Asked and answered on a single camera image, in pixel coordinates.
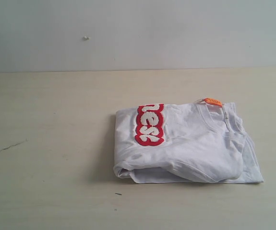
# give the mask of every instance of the white wall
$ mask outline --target white wall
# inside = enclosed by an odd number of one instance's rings
[[[269,65],[276,0],[0,0],[0,72]]]

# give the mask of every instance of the table surface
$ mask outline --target table surface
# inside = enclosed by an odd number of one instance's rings
[[[263,184],[115,177],[117,110],[204,97],[236,103]],[[276,67],[0,74],[0,230],[20,229],[276,229]]]

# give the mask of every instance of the red logo print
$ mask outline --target red logo print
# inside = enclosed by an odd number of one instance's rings
[[[143,146],[160,145],[163,137],[163,104],[139,106],[137,115],[136,141]]]

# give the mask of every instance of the white t-shirt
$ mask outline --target white t-shirt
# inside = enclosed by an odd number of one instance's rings
[[[117,111],[114,172],[137,183],[264,181],[234,103]]]

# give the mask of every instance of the orange tag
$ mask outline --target orange tag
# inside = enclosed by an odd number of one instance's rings
[[[212,99],[212,98],[205,98],[204,101],[207,104],[212,104],[212,105],[217,105],[220,106],[222,108],[222,103],[216,99]]]

